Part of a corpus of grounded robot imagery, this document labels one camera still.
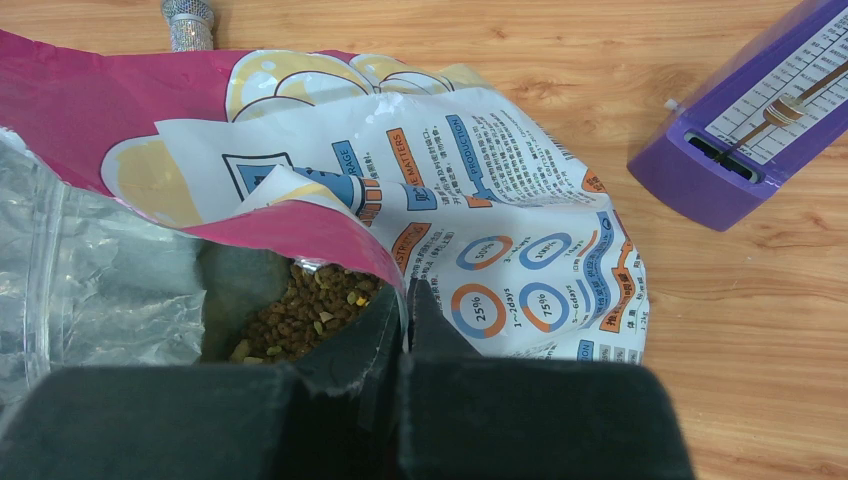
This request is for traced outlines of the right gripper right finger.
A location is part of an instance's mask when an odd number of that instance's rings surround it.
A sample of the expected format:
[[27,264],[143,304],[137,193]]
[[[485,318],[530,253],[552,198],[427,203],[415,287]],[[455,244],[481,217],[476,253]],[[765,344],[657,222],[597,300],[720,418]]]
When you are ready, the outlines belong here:
[[399,361],[402,479],[691,479],[672,402],[624,363],[484,357],[428,282],[408,289]]

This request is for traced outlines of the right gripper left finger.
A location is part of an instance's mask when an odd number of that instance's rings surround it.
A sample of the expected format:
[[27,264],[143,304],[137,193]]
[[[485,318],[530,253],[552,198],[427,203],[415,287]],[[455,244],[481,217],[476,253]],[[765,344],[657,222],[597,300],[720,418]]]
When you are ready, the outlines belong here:
[[370,479],[391,430],[403,309],[274,364],[74,367],[1,430],[5,479]]

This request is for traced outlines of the pink blue pet food bag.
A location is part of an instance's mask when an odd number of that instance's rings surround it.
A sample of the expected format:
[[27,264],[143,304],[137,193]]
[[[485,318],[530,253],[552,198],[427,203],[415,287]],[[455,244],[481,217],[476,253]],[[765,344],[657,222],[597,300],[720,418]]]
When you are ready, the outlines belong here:
[[637,364],[639,253],[476,72],[1,35],[1,402],[65,366],[340,361],[427,282],[485,356]]

